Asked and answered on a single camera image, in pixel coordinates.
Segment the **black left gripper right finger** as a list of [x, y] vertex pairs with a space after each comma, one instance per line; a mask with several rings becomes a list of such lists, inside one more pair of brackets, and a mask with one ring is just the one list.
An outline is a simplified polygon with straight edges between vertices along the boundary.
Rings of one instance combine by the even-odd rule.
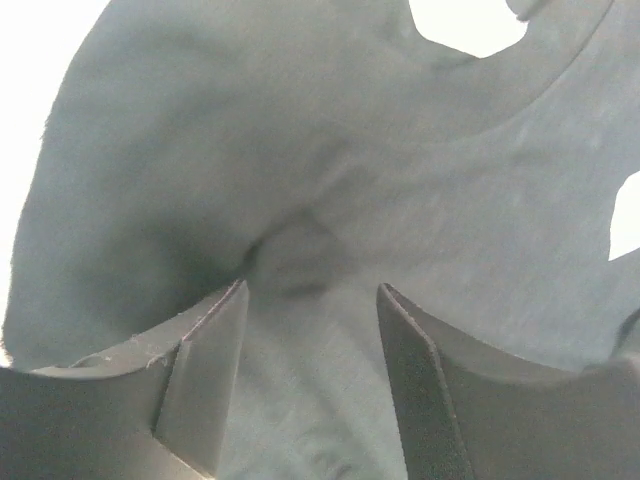
[[412, 479], [635, 479], [639, 335], [571, 372], [488, 345], [394, 287], [377, 315]]

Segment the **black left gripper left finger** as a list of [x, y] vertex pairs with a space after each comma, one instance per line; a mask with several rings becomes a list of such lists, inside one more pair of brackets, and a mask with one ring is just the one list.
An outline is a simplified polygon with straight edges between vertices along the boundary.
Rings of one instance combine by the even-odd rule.
[[60, 368], [1, 372], [5, 479], [212, 479], [247, 320], [237, 281]]

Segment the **black t-shirt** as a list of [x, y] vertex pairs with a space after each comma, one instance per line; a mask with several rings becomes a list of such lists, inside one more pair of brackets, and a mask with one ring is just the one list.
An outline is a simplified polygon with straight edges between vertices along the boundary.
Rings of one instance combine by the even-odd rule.
[[606, 359], [639, 307], [609, 256], [639, 169], [639, 5], [513, 1], [484, 59], [405, 1], [113, 1], [47, 119], [11, 259], [10, 365], [71, 364], [237, 278], [225, 479], [406, 475], [389, 283], [529, 360]]

